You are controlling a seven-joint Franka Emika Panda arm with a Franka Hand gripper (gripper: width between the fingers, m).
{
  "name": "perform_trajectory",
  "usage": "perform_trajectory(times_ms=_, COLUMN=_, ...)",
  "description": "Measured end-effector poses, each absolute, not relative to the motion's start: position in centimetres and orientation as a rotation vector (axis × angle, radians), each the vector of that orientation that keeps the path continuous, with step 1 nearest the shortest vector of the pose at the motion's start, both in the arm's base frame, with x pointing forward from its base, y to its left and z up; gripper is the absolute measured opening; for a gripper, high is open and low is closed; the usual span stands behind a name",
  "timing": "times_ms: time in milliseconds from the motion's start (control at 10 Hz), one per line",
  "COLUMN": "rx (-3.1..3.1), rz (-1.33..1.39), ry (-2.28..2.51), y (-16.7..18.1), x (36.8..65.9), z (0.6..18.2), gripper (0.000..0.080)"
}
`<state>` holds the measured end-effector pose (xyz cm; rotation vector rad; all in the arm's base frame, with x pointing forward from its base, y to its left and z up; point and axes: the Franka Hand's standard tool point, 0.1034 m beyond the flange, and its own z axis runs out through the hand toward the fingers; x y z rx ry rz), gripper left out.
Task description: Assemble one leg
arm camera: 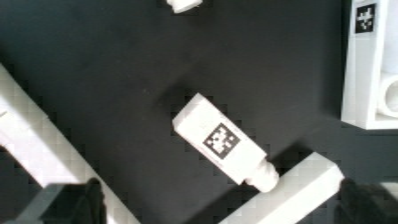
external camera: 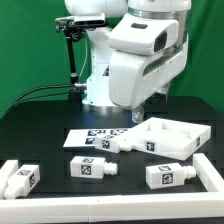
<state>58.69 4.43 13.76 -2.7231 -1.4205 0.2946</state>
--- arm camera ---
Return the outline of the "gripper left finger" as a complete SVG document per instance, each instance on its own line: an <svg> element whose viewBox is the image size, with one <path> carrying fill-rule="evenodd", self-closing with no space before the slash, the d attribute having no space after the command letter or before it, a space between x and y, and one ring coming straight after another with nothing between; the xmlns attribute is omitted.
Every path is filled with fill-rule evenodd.
<svg viewBox="0 0 398 224"><path fill-rule="evenodd" d="M50 184L17 218L18 224L107 224L102 183Z"/></svg>

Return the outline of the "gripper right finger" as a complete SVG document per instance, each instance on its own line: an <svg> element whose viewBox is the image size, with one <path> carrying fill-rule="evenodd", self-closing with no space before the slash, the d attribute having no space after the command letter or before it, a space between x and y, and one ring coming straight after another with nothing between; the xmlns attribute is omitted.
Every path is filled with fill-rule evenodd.
<svg viewBox="0 0 398 224"><path fill-rule="evenodd" d="M338 224L398 224L398 183L342 181Z"/></svg>

